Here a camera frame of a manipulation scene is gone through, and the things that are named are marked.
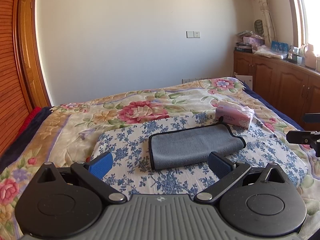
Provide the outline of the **white cardboard box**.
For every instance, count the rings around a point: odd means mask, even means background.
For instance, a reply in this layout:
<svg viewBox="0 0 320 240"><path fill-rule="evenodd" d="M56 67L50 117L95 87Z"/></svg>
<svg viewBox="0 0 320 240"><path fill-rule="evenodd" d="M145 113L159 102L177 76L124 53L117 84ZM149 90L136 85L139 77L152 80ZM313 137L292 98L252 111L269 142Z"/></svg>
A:
<svg viewBox="0 0 320 240"><path fill-rule="evenodd" d="M253 89L253 76L251 75L236 75L235 76L242 83L245 83L251 90Z"/></svg>

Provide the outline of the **white wall switch socket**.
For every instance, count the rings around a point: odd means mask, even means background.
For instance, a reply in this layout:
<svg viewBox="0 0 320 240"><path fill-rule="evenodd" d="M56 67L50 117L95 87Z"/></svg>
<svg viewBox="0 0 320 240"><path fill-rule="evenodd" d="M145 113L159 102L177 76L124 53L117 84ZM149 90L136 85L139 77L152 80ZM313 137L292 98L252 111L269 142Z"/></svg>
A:
<svg viewBox="0 0 320 240"><path fill-rule="evenodd" d="M199 31L186 31L186 37L187 38L200 38L200 32Z"/></svg>

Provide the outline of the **wooden slatted wardrobe door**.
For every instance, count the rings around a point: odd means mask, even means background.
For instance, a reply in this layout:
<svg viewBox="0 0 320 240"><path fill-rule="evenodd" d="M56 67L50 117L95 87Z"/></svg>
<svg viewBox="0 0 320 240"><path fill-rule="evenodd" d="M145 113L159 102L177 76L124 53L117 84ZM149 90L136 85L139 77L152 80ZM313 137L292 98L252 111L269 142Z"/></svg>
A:
<svg viewBox="0 0 320 240"><path fill-rule="evenodd" d="M32 110L23 72L21 0L1 0L1 154Z"/></svg>

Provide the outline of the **low wall socket row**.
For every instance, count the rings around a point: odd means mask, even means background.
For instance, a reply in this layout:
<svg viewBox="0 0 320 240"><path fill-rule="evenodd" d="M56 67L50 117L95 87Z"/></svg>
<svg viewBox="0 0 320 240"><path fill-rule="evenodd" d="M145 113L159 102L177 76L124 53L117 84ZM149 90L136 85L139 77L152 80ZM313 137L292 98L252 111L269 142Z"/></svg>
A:
<svg viewBox="0 0 320 240"><path fill-rule="evenodd" d="M210 77L195 77L195 78L188 78L188 79L182 79L182 84L194 82L194 81L200 81L200 80L208 80Z"/></svg>

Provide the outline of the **floral beige curtain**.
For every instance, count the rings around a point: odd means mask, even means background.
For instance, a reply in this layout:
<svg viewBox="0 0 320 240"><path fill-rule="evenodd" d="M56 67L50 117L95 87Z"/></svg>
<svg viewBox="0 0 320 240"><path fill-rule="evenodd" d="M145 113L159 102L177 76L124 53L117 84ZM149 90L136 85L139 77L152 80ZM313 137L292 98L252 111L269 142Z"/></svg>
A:
<svg viewBox="0 0 320 240"><path fill-rule="evenodd" d="M269 0L258 0L260 12L262 15L262 24L264 29L265 45L271 46L272 41L276 41L276 31L272 20Z"/></svg>

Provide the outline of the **blue floral white pillow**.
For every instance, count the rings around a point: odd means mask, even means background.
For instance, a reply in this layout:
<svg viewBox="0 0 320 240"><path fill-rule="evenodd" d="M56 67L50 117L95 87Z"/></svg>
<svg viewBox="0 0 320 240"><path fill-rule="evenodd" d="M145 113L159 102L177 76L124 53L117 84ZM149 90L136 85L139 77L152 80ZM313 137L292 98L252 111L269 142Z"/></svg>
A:
<svg viewBox="0 0 320 240"><path fill-rule="evenodd" d="M207 164L211 152L252 167L277 163L294 185L307 174L307 166L270 125L254 118L249 128L220 125L213 113L189 114L122 126L101 134L92 153L104 153L102 181L132 194L189 194L194 196L218 178Z"/></svg>

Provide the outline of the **pink cotton tissue pack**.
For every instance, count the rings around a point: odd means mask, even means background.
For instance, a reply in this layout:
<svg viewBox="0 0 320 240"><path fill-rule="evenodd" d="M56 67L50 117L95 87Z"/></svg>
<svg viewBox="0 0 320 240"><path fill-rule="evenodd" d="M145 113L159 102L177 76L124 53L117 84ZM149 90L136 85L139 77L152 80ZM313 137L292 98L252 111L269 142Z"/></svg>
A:
<svg viewBox="0 0 320 240"><path fill-rule="evenodd" d="M215 118L217 120L245 129L249 129L253 116L253 109L226 101L219 102L215 110Z"/></svg>

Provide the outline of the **wooden side cabinet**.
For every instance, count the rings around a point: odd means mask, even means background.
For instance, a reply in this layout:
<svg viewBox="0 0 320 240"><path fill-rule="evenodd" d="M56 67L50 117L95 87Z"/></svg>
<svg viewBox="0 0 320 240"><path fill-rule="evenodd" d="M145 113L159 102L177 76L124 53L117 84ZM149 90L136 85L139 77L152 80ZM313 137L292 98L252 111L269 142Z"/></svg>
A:
<svg viewBox="0 0 320 240"><path fill-rule="evenodd" d="M303 129L318 131L319 123L303 121L319 112L319 73L279 59L234 52L234 74L253 77L253 91Z"/></svg>

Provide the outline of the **clutter pile on cabinet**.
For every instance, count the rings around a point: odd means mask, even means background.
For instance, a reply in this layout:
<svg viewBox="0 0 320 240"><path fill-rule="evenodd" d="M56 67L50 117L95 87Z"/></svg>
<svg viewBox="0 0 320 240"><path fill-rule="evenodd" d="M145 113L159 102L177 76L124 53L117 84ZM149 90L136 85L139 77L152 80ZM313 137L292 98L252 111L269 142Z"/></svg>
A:
<svg viewBox="0 0 320 240"><path fill-rule="evenodd" d="M254 31L245 30L236 34L237 42L234 50L244 53L254 53L265 44L264 28L262 20L254 22Z"/></svg>

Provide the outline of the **blue picture card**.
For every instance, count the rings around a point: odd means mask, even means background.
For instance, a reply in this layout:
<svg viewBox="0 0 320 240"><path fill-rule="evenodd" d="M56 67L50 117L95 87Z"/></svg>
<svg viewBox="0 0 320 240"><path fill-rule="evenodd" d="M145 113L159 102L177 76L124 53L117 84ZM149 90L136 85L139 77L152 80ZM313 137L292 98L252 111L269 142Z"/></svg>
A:
<svg viewBox="0 0 320 240"><path fill-rule="evenodd" d="M289 52L289 45L284 42L272 41L271 49L277 53L287 54Z"/></svg>

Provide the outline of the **floral bed blanket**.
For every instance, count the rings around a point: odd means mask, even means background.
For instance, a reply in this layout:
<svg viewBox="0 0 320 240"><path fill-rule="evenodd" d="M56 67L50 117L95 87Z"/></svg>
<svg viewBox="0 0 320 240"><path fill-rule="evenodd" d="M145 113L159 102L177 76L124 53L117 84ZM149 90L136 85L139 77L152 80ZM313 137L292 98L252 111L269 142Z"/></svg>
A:
<svg viewBox="0 0 320 240"><path fill-rule="evenodd" d="M206 163L153 171L148 138L214 122L221 101L254 111L249 129L233 126L246 148L231 156L252 166L274 161L298 187L307 208L300 236L308 239L319 230L319 158L308 145L286 141L299 125L233 77L194 81L168 88L140 90L83 103L68 103L42 110L31 138L21 135L1 159L1 239L19 239L14 215L17 201L39 167L46 161L68 167L90 161L104 152L113 167L104 182L125 194L184 194L194 196L214 184L217 176Z"/></svg>

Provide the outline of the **purple grey microfiber towel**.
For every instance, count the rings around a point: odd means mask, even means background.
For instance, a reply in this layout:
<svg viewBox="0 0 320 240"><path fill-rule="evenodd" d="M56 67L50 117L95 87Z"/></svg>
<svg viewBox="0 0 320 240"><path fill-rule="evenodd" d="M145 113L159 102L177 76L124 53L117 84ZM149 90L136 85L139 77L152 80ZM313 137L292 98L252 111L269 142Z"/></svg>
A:
<svg viewBox="0 0 320 240"><path fill-rule="evenodd" d="M163 170L202 163L211 152L228 156L246 147L225 122L149 136L150 164Z"/></svg>

